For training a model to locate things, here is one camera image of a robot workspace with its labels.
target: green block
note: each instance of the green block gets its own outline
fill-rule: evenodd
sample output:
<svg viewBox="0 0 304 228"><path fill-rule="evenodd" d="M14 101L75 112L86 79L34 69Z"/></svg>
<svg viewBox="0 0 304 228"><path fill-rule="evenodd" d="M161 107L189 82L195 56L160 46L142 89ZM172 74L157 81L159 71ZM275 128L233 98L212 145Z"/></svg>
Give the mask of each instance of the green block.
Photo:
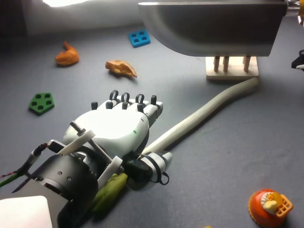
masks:
<svg viewBox="0 0 304 228"><path fill-rule="evenodd" d="M37 115L42 115L54 108L55 103L51 93L35 94L29 103L29 110Z"/></svg>

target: beige curved stick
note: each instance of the beige curved stick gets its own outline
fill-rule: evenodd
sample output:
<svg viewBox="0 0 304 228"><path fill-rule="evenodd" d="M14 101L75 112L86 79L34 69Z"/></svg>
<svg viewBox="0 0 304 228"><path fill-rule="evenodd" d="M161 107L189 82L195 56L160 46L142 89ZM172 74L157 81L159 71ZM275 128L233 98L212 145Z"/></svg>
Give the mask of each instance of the beige curved stick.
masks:
<svg viewBox="0 0 304 228"><path fill-rule="evenodd" d="M201 123L204 119L206 119L206 117L208 117L226 101L256 87L258 84L259 80L257 78L252 78L226 89L188 118L172 127L151 145L146 147L142 153L163 151L166 147L170 146L177 139L181 138L184 134Z"/></svg>

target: orange toy food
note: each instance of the orange toy food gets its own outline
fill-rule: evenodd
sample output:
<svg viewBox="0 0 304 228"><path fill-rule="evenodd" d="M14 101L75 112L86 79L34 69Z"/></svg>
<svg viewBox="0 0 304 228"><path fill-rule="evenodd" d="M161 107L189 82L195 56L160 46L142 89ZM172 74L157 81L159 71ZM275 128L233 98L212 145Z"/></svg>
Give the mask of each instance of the orange toy food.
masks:
<svg viewBox="0 0 304 228"><path fill-rule="evenodd" d="M121 60L112 60L105 63L105 68L116 74L128 75L130 77L137 77L134 68L127 62Z"/></svg>
<svg viewBox="0 0 304 228"><path fill-rule="evenodd" d="M56 57L55 60L58 65L60 66L70 66L75 63L78 63L79 61L79 55L75 48L70 46L66 41L63 42L64 47L66 48L66 51L60 52Z"/></svg>
<svg viewBox="0 0 304 228"><path fill-rule="evenodd" d="M278 204L278 208L273 214L267 212L262 204L261 199L265 193L275 192L272 189L262 189L255 192L249 199L248 210L251 218L264 228L277 228L285 220L287 214L293 209L292 203L285 195L281 195L282 203Z"/></svg>

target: robotic arm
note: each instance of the robotic arm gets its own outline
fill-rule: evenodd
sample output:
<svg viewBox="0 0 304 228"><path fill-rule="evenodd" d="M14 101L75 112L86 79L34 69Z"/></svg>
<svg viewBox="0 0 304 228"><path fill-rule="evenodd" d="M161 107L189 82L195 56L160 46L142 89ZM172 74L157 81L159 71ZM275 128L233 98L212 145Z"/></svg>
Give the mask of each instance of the robotic arm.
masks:
<svg viewBox="0 0 304 228"><path fill-rule="evenodd" d="M32 152L22 172L46 147L56 155L28 174L9 198L0 200L2 227L73 227L114 173L127 174L127 184L134 190L169 182L165 171L171 153L140 155L162 103L156 96L150 102L142 94L129 98L114 90L99 107L92 102L91 111L71 122L62 143L51 140ZM165 183L162 175L168 178ZM22 216L16 219L12 213Z"/></svg>

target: orange round toy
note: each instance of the orange round toy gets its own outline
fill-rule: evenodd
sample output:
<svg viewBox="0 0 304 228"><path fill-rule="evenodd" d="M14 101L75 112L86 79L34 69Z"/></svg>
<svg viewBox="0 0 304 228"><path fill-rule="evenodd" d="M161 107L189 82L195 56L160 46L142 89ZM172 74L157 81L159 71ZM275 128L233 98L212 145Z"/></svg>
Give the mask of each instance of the orange round toy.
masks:
<svg viewBox="0 0 304 228"><path fill-rule="evenodd" d="M268 213L261 204L261 199L267 192L276 191L272 189L262 189L252 194L248 202L249 214L259 226L264 228L277 228L284 222L287 214L293 209L293 205L286 196L281 195L283 203L275 210L275 214Z"/></svg>

